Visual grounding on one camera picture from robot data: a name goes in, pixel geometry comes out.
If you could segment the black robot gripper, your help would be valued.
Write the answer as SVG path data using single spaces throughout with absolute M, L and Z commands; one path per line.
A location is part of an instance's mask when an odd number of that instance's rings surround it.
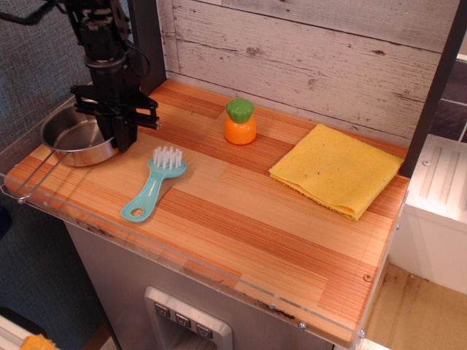
M 137 140 L 137 124 L 157 129 L 160 118 L 157 102 L 140 89 L 140 76 L 125 58 L 110 61 L 85 60 L 92 79 L 90 85 L 74 85 L 71 92 L 77 110 L 95 115 L 104 140 L 115 135 L 119 152 L 126 152 Z M 115 118 L 115 134 L 112 119 Z

